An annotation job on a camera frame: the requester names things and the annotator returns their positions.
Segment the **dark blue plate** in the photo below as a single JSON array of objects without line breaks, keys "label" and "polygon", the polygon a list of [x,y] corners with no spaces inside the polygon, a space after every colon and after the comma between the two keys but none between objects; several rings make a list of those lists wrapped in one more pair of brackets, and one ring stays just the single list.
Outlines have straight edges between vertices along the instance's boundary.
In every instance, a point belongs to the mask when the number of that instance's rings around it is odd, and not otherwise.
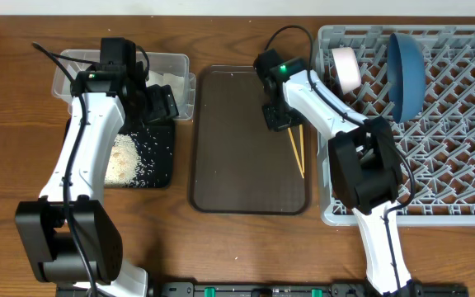
[{"label": "dark blue plate", "polygon": [[387,80],[391,83],[388,98],[394,104],[396,123],[412,120],[425,100],[425,65],[420,44],[410,35],[392,33],[388,41]]}]

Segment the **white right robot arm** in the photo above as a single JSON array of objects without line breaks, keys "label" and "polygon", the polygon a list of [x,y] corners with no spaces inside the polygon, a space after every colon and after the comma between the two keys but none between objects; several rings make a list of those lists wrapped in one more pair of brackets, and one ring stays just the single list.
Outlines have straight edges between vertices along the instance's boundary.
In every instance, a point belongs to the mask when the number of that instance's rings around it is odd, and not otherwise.
[{"label": "white right robot arm", "polygon": [[378,295],[408,295],[412,277],[397,231],[404,157],[390,124],[350,109],[323,85],[303,59],[284,61],[274,49],[253,64],[270,102],[262,107],[269,130],[308,121],[327,141],[326,187],[352,211],[367,260],[366,279]]}]

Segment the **beige bowl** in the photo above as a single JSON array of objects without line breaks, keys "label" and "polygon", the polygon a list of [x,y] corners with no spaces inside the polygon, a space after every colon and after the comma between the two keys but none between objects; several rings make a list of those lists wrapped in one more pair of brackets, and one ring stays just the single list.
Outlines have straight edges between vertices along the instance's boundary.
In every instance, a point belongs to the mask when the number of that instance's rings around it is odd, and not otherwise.
[{"label": "beige bowl", "polygon": [[332,49],[332,57],[342,94],[360,87],[361,76],[355,51],[350,47]]}]

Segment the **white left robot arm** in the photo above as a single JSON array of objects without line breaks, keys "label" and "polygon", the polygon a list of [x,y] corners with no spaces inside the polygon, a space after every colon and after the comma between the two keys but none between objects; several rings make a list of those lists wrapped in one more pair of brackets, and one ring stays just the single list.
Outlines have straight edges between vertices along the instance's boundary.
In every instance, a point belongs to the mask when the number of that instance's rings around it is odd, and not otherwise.
[{"label": "white left robot arm", "polygon": [[149,58],[123,37],[101,40],[100,57],[68,76],[70,117],[58,162],[15,222],[31,270],[63,296],[151,296],[151,276],[124,259],[104,209],[106,169],[118,136],[135,138],[134,185],[170,180],[178,114],[172,88],[148,85]]}]

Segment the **white paper napkin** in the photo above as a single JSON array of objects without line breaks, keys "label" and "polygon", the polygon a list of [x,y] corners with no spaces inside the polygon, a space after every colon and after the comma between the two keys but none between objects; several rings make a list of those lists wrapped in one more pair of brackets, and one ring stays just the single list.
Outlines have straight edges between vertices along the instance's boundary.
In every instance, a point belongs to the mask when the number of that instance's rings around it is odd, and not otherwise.
[{"label": "white paper napkin", "polygon": [[185,79],[180,76],[176,76],[170,73],[156,73],[154,71],[149,71],[148,79],[146,81],[146,86],[150,87],[152,85],[166,86],[169,85],[172,89],[172,94],[175,98],[177,105],[180,105],[184,102],[184,87]]}]

